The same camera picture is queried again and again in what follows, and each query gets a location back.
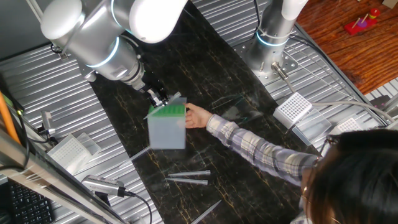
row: human hand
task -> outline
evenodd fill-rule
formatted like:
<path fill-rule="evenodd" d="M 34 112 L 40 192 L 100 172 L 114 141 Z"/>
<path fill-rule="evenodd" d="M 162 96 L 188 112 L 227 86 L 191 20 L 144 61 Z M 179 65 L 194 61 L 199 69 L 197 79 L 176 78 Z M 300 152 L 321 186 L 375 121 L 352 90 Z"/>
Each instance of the human hand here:
<path fill-rule="evenodd" d="M 185 127 L 186 128 L 204 128 L 209 122 L 212 114 L 199 107 L 195 106 L 191 103 L 185 104 L 186 108 L 189 108 L 187 111 L 187 115 L 185 116 Z"/>

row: orange tube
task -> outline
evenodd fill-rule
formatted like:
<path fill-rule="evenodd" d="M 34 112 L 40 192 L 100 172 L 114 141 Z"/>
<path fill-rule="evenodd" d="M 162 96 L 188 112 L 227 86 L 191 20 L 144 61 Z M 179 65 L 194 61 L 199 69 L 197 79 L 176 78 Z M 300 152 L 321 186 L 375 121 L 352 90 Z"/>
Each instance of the orange tube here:
<path fill-rule="evenodd" d="M 13 140 L 21 144 L 17 135 L 17 131 L 15 130 L 14 123 L 12 122 L 11 114 L 10 111 L 8 110 L 7 103 L 4 100 L 4 97 L 1 92 L 0 92 L 0 113 L 4 120 L 4 124 L 6 125 L 8 134 L 13 138 Z"/>

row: human arm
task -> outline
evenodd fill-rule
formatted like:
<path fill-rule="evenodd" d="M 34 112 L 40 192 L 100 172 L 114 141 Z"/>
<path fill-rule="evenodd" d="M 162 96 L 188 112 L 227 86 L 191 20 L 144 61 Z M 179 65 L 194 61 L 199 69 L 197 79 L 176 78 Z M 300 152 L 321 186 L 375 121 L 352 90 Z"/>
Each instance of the human arm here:
<path fill-rule="evenodd" d="M 300 186 L 303 169 L 311 167 L 317 159 L 312 154 L 276 146 L 203 108 L 192 104 L 186 106 L 190 108 L 187 112 L 187 128 L 206 127 L 209 133 L 252 165 L 292 184 Z"/>

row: black work surface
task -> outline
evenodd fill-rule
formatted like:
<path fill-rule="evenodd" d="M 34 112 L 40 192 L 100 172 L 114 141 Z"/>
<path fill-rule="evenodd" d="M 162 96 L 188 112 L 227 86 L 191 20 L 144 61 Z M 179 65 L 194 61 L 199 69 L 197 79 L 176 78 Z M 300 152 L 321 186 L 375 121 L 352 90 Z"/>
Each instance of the black work surface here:
<path fill-rule="evenodd" d="M 234 50 L 189 1 L 172 35 L 141 44 L 146 66 L 188 102 L 223 115 L 266 140 L 306 148 L 274 117 L 276 102 Z M 149 145 L 150 103 L 131 87 L 98 77 L 91 84 L 130 156 Z M 289 223 L 298 214 L 300 189 L 254 168 L 205 129 L 187 130 L 186 150 L 150 151 L 134 161 L 166 224 L 191 223 L 218 200 L 203 223 Z M 167 174 L 211 170 L 209 185 L 167 182 Z"/>

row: plaid shirt sleeve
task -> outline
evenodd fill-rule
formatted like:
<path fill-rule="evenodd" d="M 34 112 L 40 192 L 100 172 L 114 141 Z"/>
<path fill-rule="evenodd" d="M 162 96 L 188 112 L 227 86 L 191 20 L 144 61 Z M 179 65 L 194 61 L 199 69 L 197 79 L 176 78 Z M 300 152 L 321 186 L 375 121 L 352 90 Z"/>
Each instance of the plaid shirt sleeve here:
<path fill-rule="evenodd" d="M 209 119 L 207 131 L 252 165 L 294 185 L 300 186 L 303 169 L 312 167 L 317 159 L 316 155 L 269 143 L 215 114 Z"/>

